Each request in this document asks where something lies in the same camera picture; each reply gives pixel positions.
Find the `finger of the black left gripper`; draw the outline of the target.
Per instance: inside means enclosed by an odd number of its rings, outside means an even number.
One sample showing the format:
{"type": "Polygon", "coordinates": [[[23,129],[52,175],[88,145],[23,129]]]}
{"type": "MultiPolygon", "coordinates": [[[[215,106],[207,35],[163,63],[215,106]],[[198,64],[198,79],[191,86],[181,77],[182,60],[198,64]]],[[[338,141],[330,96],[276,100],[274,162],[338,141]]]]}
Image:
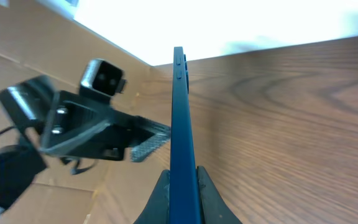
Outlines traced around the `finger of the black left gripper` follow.
{"type": "Polygon", "coordinates": [[[40,150],[57,157],[142,162],[170,140],[171,128],[141,116],[108,109],[61,108],[49,114],[40,150]]]}

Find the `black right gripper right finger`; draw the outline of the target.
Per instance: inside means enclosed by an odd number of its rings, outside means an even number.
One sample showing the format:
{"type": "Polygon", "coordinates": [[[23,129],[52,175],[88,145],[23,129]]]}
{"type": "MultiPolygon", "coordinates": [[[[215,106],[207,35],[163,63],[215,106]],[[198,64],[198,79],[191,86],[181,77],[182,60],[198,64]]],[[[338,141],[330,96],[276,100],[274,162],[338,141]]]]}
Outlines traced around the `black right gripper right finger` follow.
{"type": "Polygon", "coordinates": [[[203,224],[241,224],[226,205],[211,177],[203,166],[197,167],[197,178],[203,224]]]}

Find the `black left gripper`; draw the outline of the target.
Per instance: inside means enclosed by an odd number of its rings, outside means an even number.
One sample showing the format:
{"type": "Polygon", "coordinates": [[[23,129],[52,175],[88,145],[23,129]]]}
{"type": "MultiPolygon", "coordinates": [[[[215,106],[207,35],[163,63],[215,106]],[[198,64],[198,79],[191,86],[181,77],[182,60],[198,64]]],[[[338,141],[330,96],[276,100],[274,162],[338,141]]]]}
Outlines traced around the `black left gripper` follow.
{"type": "Polygon", "coordinates": [[[57,91],[45,75],[0,91],[0,103],[19,132],[25,134],[26,129],[34,128],[40,136],[40,142],[52,111],[59,108],[63,110],[63,113],[66,113],[68,109],[77,108],[86,108],[96,112],[114,110],[110,105],[111,98],[90,90],[80,89],[78,93],[57,91]]]}

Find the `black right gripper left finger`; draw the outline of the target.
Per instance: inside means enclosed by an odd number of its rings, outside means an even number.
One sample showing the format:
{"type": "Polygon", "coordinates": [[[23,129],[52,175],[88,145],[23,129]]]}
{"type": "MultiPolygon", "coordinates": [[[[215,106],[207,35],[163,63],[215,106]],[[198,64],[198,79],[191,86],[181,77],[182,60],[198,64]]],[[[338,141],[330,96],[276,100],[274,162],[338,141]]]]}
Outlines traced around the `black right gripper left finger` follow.
{"type": "Polygon", "coordinates": [[[134,224],[167,224],[169,220],[170,171],[165,169],[134,224]]]}

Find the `blue Galaxy smartphone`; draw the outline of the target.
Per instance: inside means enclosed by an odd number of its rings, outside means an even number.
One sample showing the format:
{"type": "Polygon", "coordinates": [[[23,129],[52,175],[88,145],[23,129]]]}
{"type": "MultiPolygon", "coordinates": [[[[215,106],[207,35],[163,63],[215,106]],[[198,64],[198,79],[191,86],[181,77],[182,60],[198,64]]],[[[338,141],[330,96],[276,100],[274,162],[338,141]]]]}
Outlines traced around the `blue Galaxy smartphone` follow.
{"type": "Polygon", "coordinates": [[[169,222],[201,223],[189,105],[188,73],[182,47],[173,51],[169,222]]]}

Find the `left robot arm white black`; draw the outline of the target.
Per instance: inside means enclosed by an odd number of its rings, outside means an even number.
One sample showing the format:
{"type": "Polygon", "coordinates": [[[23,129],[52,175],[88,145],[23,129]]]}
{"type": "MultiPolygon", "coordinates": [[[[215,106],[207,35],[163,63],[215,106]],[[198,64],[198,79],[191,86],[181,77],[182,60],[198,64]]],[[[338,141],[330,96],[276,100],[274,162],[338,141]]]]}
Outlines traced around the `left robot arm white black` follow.
{"type": "Polygon", "coordinates": [[[79,93],[57,91],[45,75],[0,91],[0,103],[19,132],[17,144],[0,149],[0,215],[47,168],[44,156],[72,164],[81,174],[83,159],[122,161],[125,151],[142,162],[163,146],[169,126],[115,110],[111,98],[125,85],[121,75],[98,75],[79,93]]]}

